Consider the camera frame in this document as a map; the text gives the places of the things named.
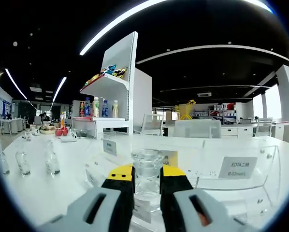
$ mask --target display shelf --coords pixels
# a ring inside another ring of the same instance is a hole
[[[80,90],[80,93],[92,96],[103,96],[105,91],[119,91],[122,87],[126,90],[130,89],[130,85],[127,81],[105,73],[83,87]]]

